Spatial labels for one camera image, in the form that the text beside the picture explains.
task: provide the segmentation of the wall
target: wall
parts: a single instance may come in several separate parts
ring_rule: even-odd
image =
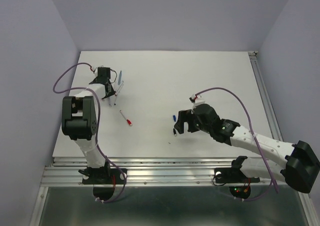
[[[289,0],[258,53],[284,140],[308,142],[320,158],[320,0]],[[320,176],[311,198],[320,215]]]
[[[53,0],[81,50],[250,51],[287,0]]]
[[[0,15],[0,225],[25,226],[59,128],[52,86],[78,51],[52,0],[0,0]]]

